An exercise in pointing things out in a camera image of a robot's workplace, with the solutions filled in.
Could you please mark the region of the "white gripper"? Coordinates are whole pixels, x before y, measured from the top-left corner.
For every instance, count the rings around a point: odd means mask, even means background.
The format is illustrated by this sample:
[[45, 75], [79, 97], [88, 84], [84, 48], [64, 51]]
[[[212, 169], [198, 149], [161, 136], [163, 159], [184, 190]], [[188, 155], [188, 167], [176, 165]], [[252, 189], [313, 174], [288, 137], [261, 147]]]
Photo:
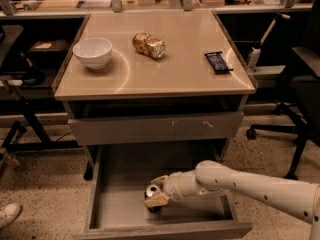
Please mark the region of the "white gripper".
[[155, 192], [152, 195], [146, 194], [144, 204], [147, 208], [162, 207], [168, 204], [169, 198], [172, 200], [182, 200], [184, 195], [179, 186], [181, 172], [162, 175], [151, 180], [152, 184], [163, 186], [163, 192]]

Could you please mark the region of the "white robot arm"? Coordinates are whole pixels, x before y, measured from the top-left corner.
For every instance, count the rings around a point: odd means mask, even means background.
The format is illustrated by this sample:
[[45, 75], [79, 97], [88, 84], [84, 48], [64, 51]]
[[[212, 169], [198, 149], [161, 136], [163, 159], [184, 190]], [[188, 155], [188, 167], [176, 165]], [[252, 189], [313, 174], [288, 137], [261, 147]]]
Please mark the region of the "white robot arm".
[[233, 170], [204, 160], [194, 170], [154, 178], [145, 190], [151, 210], [170, 201], [204, 198], [222, 190], [246, 195], [274, 209], [311, 224], [309, 240], [320, 240], [320, 185]]

